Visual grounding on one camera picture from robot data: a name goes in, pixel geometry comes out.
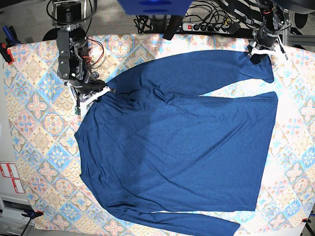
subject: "patterned tablecloth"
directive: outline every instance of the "patterned tablecloth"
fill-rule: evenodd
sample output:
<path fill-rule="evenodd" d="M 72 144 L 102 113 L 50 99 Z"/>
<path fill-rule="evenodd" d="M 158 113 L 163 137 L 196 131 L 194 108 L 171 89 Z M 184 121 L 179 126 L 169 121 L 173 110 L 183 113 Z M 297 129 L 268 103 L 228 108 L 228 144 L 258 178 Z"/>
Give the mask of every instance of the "patterned tablecloth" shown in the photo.
<path fill-rule="evenodd" d="M 176 35 L 172 41 L 159 34 L 94 39 L 105 48 L 106 60 L 97 69 L 105 81 L 157 58 L 198 50 L 245 51 L 248 43 L 200 35 Z M 90 46 L 98 58 L 99 46 Z M 241 97 L 275 91 L 279 97 L 256 211 L 201 212 L 240 223 L 236 235 L 300 226 L 315 203 L 315 54 L 286 50 L 287 63 L 272 58 L 274 83 L 249 80 L 207 94 Z M 73 135 L 82 120 L 71 112 L 70 94 L 56 75 L 56 42 L 23 44 L 11 51 L 15 62 L 3 63 L 8 119 L 27 198 L 35 210 L 44 211 L 35 227 L 112 236 L 180 235 L 118 220 L 98 204 L 79 177 L 80 154 Z"/>

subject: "black cable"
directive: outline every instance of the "black cable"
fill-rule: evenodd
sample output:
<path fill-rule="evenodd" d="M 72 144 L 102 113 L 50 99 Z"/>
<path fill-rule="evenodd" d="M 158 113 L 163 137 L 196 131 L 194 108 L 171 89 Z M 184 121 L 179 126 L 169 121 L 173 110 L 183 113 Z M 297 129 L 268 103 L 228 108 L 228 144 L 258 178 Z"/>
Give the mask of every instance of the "black cable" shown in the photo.
<path fill-rule="evenodd" d="M 211 8 L 209 5 L 203 5 L 203 4 L 200 4 L 200 5 L 195 5 L 195 6 L 191 6 L 191 7 L 189 7 L 189 9 L 196 8 L 196 7 L 201 7 L 201 6 L 208 7 L 208 8 L 210 8 L 210 9 L 211 9 L 211 11 L 212 11 L 212 8 Z"/>
<path fill-rule="evenodd" d="M 213 0 L 201 0 L 201 1 L 195 0 L 195 2 L 202 2 L 202 3 L 209 4 L 209 5 L 212 6 L 213 9 L 215 10 L 215 12 L 213 13 L 213 16 L 211 17 L 211 19 L 210 19 L 209 23 L 207 24 L 207 26 L 211 23 L 211 21 L 212 21 L 213 18 L 216 18 L 216 16 L 219 16 L 219 15 L 220 15 L 219 12 L 223 12 L 223 14 L 224 14 L 227 18 L 229 18 L 231 22 L 234 22 L 233 19 L 232 19 L 232 17 L 231 17 L 230 15 L 228 15 L 226 11 L 224 11 L 220 6 L 215 6 L 215 5 L 213 4 L 213 2 L 214 2 Z"/>
<path fill-rule="evenodd" d="M 79 21 L 63 22 L 63 21 L 57 20 L 55 17 L 53 17 L 53 16 L 49 13 L 48 7 L 49 7 L 49 4 L 51 3 L 51 1 L 52 1 L 52 0 L 49 0 L 49 2 L 47 3 L 47 6 L 46 6 L 46 13 L 47 13 L 47 15 L 48 15 L 51 19 L 53 19 L 53 20 L 55 20 L 56 22 L 58 22 L 59 24 L 63 24 L 63 25 L 72 25 L 72 24 L 82 23 L 83 21 L 87 21 L 87 20 L 91 19 L 91 18 L 94 16 L 94 14 L 96 13 L 96 10 L 97 10 L 97 0 L 93 0 L 93 2 L 94 2 L 94 9 L 91 8 L 91 14 L 90 14 L 88 17 L 86 17 L 86 18 L 84 18 L 84 19 L 82 19 L 82 20 L 79 20 Z"/>
<path fill-rule="evenodd" d="M 187 17 L 190 17 L 190 16 L 195 16 L 195 17 L 199 18 L 201 21 L 203 21 L 203 19 L 200 16 L 195 15 L 195 14 L 184 16 L 184 19 L 187 18 Z"/>
<path fill-rule="evenodd" d="M 133 21 L 135 23 L 135 26 L 138 29 L 138 33 L 147 32 L 147 31 L 144 31 L 145 27 L 149 28 L 149 30 L 152 30 L 153 26 L 152 26 L 151 20 L 150 20 L 149 25 L 148 25 L 148 20 L 150 20 L 148 16 L 137 16 L 136 15 L 136 19 L 133 19 Z"/>
<path fill-rule="evenodd" d="M 213 16 L 210 18 L 209 22 L 207 23 L 207 26 L 211 23 L 211 21 L 212 21 L 212 19 L 214 18 L 214 16 L 218 16 L 218 18 L 216 19 L 216 23 L 219 22 L 220 16 L 222 16 L 223 18 L 227 18 L 227 16 L 223 16 L 223 15 L 221 15 L 221 14 L 218 13 L 217 15 L 213 15 Z"/>
<path fill-rule="evenodd" d="M 281 31 L 282 31 L 282 30 L 286 30 L 286 29 L 290 28 L 291 26 L 292 26 L 292 23 L 290 23 L 290 25 L 289 25 L 288 27 L 286 27 L 286 28 L 284 28 L 284 29 L 281 29 Z"/>
<path fill-rule="evenodd" d="M 89 31 L 89 29 L 90 29 L 91 23 L 92 23 L 92 18 L 90 19 L 90 22 L 89 22 L 89 25 L 88 25 L 87 31 L 85 32 L 85 34 L 86 34 L 86 35 L 88 35 L 88 31 Z"/>
<path fill-rule="evenodd" d="M 201 26 L 202 24 L 204 24 L 206 22 L 206 20 L 209 19 L 209 17 L 211 16 L 212 12 L 210 14 L 208 14 L 201 23 L 199 23 L 199 25 Z"/>
<path fill-rule="evenodd" d="M 103 44 L 102 44 L 101 42 L 98 42 L 98 41 L 96 41 L 96 40 L 94 40 L 94 39 L 91 39 L 91 38 L 89 38 L 89 37 L 88 37 L 88 40 L 97 43 L 99 46 L 102 47 L 102 51 L 103 51 L 102 54 L 100 55 L 100 57 L 97 59 L 97 61 L 96 61 L 95 63 L 93 63 L 93 64 L 90 65 L 90 66 L 92 67 L 92 66 L 94 66 L 95 64 L 97 64 L 97 63 L 100 61 L 100 59 L 104 56 L 105 50 L 104 50 L 104 46 L 103 46 Z M 102 62 L 98 67 L 92 67 L 92 69 L 97 69 L 97 68 L 99 68 L 99 67 L 104 63 L 104 61 L 105 61 L 105 59 L 103 60 L 103 62 Z"/>
<path fill-rule="evenodd" d="M 91 0 L 89 0 L 89 3 L 90 3 L 91 11 L 92 11 L 92 3 L 91 3 Z M 89 31 L 89 29 L 90 29 L 91 23 L 92 23 L 92 18 L 90 19 L 88 28 L 87 28 L 87 30 L 86 30 L 86 32 L 85 32 L 86 35 L 88 35 L 88 31 Z"/>

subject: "blue long-sleeve shirt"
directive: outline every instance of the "blue long-sleeve shirt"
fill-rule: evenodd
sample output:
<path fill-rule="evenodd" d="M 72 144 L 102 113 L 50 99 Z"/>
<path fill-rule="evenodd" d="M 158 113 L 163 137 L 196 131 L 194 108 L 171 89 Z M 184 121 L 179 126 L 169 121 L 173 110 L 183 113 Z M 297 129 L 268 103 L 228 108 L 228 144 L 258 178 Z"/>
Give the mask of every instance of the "blue long-sleeve shirt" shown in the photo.
<path fill-rule="evenodd" d="M 269 58 L 203 51 L 123 72 L 75 137 L 81 178 L 115 217 L 197 236 L 231 236 L 239 224 L 187 211 L 255 210 L 275 124 L 274 92 L 200 97 L 250 78 L 273 82 Z"/>

